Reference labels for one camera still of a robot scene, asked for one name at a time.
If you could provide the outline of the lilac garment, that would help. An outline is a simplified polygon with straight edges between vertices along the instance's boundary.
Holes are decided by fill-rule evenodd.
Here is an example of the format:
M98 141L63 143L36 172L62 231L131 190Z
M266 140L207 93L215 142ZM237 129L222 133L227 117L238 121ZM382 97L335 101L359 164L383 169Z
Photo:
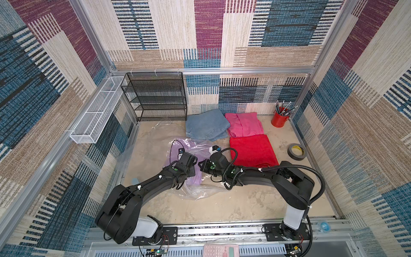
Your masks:
M165 166L170 163L173 167L180 164L189 170L186 184L189 186L200 186L202 184L203 172L199 163L211 156L212 144L210 141L196 140L190 138L176 138L170 143L167 152Z

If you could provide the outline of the red garment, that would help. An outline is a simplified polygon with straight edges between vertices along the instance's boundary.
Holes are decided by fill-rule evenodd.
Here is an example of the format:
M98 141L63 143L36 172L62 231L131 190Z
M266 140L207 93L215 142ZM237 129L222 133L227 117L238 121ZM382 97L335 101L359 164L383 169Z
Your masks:
M234 165L256 168L278 166L279 162L267 135L230 138L230 147L237 151Z

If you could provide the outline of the blue denim jeans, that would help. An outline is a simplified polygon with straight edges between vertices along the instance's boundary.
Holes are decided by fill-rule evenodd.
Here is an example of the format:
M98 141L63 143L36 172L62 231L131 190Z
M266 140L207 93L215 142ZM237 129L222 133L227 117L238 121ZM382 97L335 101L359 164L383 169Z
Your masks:
M219 109L189 115L186 120L186 137L216 141L228 137L229 121Z

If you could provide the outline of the pink trousers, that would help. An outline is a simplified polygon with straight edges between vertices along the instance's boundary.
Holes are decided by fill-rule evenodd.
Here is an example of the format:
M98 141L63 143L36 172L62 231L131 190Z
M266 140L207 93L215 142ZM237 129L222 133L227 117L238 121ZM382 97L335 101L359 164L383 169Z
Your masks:
M262 123L256 112L226 113L225 118L230 123L228 134L230 137L250 137L264 134Z

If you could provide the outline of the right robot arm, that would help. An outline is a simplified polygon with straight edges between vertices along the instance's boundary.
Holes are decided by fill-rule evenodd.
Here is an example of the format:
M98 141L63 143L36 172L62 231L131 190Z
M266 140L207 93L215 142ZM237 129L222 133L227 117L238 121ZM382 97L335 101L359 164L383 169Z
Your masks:
M262 185L274 187L287 203L285 217L275 229L266 227L266 233L279 233L284 240L311 239L312 228L302 230L302 221L312 204L325 192L325 180L311 167L294 165L288 161L267 168L235 166L224 154L216 152L199 163L200 170L220 177L227 190L235 186Z

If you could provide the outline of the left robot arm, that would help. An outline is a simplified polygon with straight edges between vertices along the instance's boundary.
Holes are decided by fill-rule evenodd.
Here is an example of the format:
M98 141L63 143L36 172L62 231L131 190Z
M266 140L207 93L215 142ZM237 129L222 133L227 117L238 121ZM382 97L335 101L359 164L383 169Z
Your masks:
M124 243L136 230L143 205L166 190L179 189L187 178L195 176L197 161L195 155L185 152L144 182L115 186L96 215L95 224L116 243Z

